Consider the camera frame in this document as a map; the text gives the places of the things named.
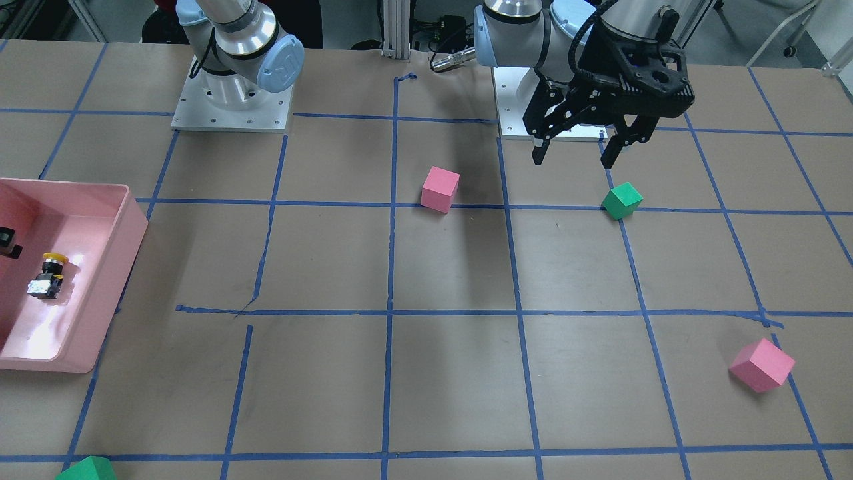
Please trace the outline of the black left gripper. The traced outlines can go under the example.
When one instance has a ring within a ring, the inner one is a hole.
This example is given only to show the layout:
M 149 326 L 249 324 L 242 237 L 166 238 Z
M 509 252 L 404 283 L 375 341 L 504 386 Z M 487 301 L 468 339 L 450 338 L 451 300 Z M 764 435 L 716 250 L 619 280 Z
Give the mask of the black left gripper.
M 586 28 L 581 39 L 549 45 L 532 70 L 522 121 L 533 136 L 536 166 L 555 137 L 590 125 L 613 130 L 600 158 L 611 170 L 623 149 L 647 143 L 661 119 L 681 116 L 696 99 L 685 52 L 663 31 L 637 41 L 610 28 Z

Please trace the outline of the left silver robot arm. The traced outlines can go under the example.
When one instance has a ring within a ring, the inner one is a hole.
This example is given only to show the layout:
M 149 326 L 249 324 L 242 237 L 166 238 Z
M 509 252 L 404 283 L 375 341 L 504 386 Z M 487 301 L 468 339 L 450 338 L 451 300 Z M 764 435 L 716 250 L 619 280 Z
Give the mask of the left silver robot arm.
M 646 143 L 663 118 L 694 104 L 686 54 L 673 39 L 686 1 L 484 1 L 473 21 L 479 64 L 530 68 L 522 121 L 531 157 L 578 125 L 612 127 L 601 155 Z

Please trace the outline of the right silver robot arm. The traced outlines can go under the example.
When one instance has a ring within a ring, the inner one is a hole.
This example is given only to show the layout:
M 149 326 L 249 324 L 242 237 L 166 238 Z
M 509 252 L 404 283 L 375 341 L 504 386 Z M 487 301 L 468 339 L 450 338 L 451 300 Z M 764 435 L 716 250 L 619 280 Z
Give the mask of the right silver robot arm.
M 272 94 L 301 72 L 301 41 L 274 9 L 241 1 L 179 1 L 177 27 L 189 45 L 12 40 L 2 49 L 2 177 L 122 183 L 155 212 L 225 205 L 210 232 L 237 250 L 268 237 L 239 231 L 239 213 L 275 213 L 286 137 L 174 133 L 188 71 L 198 80 L 248 82 L 247 100 Z

